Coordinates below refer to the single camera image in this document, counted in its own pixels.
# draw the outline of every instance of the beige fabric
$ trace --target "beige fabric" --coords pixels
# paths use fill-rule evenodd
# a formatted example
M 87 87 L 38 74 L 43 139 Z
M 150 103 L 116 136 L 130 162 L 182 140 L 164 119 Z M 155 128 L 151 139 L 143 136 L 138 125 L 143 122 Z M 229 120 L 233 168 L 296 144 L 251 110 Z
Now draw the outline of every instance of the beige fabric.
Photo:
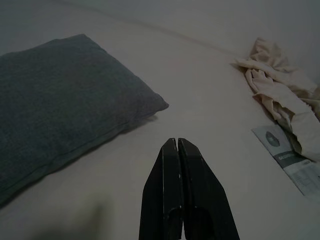
M 274 43 L 258 38 L 249 60 L 236 59 L 255 98 L 289 132 L 301 155 L 320 162 L 320 89 Z

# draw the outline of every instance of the white bedsheet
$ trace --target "white bedsheet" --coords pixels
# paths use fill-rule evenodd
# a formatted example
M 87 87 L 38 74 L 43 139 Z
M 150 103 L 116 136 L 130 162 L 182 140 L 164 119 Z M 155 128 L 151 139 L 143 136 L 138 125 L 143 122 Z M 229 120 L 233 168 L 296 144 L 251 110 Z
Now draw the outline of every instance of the white bedsheet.
M 138 239 L 143 187 L 171 137 L 199 147 L 241 239 L 320 238 L 320 206 L 302 196 L 251 132 L 273 122 L 230 65 L 234 56 L 68 4 L 1 4 L 0 55 L 84 33 L 170 104 L 0 209 L 1 240 Z

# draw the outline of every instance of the pillowcase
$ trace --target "pillowcase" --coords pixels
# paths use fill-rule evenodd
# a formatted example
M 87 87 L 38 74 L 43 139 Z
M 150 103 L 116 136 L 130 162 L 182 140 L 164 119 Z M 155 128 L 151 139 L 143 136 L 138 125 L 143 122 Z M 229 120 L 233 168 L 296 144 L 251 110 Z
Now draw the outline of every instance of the pillowcase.
M 0 57 L 0 204 L 169 105 L 85 35 Z

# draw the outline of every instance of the white wall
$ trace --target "white wall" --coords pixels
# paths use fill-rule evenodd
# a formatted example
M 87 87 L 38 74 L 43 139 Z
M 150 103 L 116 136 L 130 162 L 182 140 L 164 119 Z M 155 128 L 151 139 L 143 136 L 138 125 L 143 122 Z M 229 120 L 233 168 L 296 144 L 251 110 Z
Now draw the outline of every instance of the white wall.
M 318 0 L 66 1 L 171 30 L 242 57 L 263 37 L 277 42 L 291 63 L 320 83 Z

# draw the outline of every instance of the black object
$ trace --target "black object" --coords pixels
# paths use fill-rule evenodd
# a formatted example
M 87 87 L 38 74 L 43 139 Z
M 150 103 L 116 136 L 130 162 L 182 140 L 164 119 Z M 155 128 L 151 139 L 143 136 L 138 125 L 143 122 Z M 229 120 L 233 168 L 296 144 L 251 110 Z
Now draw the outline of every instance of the black object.
M 239 240 L 226 193 L 184 138 L 161 148 L 143 189 L 139 240 Z

